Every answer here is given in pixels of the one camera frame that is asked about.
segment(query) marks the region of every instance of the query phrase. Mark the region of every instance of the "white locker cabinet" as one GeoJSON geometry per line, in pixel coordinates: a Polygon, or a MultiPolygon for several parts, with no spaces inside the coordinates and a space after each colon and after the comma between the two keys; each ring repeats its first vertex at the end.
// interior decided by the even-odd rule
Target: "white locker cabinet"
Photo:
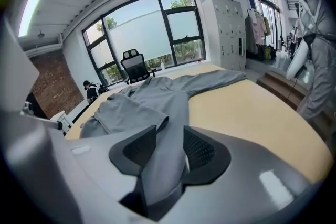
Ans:
{"type": "Polygon", "coordinates": [[[240,2],[205,0],[202,8],[209,38],[210,62],[225,69],[245,69],[245,22],[240,2]]]}

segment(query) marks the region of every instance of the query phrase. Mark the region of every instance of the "gray machine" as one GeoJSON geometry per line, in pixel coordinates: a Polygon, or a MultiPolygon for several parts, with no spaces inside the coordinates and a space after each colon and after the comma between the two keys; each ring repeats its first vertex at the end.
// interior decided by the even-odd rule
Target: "gray machine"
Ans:
{"type": "Polygon", "coordinates": [[[185,127],[187,161],[179,186],[155,205],[146,206],[141,197],[145,212],[138,214],[123,198],[139,189],[141,170],[155,148],[156,131],[150,126],[66,141],[61,131],[33,117],[5,113],[2,118],[8,123],[8,135],[0,141],[5,162],[32,201],[58,223],[256,222],[296,208],[296,200],[312,189],[299,172],[258,144],[185,127]],[[128,145],[138,155],[128,155],[128,145]],[[270,170],[293,197],[283,208],[260,180],[270,170]]]}

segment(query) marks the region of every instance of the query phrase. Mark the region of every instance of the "wooden table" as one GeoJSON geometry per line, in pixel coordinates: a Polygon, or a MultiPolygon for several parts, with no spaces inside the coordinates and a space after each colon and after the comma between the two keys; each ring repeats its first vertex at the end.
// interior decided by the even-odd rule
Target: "wooden table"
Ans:
{"type": "MultiPolygon", "coordinates": [[[[217,69],[220,67],[200,63],[166,76],[175,79],[217,69]]],[[[102,94],[75,122],[66,139],[78,139],[81,124],[109,95],[120,90],[102,94]]],[[[333,163],[331,153],[314,129],[291,107],[250,80],[190,98],[189,122],[190,126],[258,143],[305,175],[311,183],[325,178],[333,163]]]]}

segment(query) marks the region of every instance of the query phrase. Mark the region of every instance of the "fluorescent light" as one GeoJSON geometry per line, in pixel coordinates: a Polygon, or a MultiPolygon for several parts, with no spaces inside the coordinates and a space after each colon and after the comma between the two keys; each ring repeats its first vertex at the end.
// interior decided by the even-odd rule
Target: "fluorescent light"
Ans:
{"type": "Polygon", "coordinates": [[[28,27],[30,24],[31,17],[33,16],[34,10],[37,6],[39,0],[28,0],[25,10],[23,11],[20,30],[19,30],[19,37],[26,36],[28,32],[28,27]]]}

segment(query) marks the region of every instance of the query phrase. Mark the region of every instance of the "mesh chair back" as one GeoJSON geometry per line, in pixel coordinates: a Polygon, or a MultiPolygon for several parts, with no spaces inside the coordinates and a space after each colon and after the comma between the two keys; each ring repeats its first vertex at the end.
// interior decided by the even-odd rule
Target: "mesh chair back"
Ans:
{"type": "Polygon", "coordinates": [[[136,49],[128,50],[123,53],[124,59],[121,60],[121,65],[126,70],[130,83],[135,83],[145,80],[150,76],[147,71],[143,54],[137,52],[136,49]]]}

